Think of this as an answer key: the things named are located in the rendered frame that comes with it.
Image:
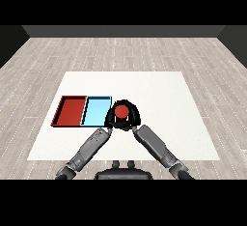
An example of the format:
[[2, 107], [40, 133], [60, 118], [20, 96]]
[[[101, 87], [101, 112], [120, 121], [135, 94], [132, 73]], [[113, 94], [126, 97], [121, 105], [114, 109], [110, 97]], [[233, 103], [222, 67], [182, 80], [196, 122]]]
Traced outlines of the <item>shallow open light blue box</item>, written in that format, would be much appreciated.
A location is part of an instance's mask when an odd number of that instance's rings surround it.
[[110, 96], [88, 96], [81, 117], [81, 126], [103, 127], [111, 104]]

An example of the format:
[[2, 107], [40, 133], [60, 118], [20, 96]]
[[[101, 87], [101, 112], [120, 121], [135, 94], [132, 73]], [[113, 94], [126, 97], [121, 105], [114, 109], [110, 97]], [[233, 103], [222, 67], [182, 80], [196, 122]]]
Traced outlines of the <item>red can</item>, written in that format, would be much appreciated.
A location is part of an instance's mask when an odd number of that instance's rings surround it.
[[115, 108], [115, 115], [119, 119], [126, 119], [129, 114], [129, 109], [125, 105], [118, 105]]

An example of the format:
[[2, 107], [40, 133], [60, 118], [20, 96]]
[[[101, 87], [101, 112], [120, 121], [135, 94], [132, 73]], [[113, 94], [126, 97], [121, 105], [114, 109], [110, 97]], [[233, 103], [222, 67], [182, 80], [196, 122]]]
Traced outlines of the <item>shallow open red box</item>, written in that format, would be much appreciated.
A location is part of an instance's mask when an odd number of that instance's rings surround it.
[[62, 96], [51, 126], [80, 127], [86, 98], [86, 96]]

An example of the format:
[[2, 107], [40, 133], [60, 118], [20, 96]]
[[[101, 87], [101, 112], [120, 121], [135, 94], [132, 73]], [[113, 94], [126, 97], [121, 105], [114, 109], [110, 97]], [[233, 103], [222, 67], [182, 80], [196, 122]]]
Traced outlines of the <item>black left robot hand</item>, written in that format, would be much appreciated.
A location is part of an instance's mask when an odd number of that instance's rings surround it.
[[105, 121], [104, 121], [104, 126], [107, 128], [119, 128], [120, 124], [115, 121], [116, 118], [116, 113], [115, 109], [117, 106], [120, 105], [120, 102], [117, 100], [114, 105], [108, 110]]

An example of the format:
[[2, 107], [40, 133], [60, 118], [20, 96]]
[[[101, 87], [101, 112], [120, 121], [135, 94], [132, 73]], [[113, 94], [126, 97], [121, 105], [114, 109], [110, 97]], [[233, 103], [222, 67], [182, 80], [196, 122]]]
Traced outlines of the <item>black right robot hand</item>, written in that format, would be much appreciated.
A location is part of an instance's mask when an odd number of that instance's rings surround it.
[[119, 119], [115, 118], [115, 121], [120, 124], [120, 129], [129, 131], [130, 129], [133, 129], [134, 127], [141, 125], [141, 117], [139, 110], [137, 107], [128, 101], [127, 99], [119, 100], [120, 105], [125, 105], [129, 109], [129, 114], [126, 119]]

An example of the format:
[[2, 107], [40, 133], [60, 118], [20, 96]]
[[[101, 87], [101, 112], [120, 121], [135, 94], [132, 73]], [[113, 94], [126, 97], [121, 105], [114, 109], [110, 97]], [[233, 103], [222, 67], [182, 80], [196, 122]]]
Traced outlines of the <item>dark grey robot body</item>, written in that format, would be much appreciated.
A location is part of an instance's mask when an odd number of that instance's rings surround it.
[[133, 160], [127, 162], [126, 168], [121, 168], [120, 162], [114, 160], [110, 169], [96, 173], [95, 180], [152, 180], [152, 175], [150, 172], [137, 169]]

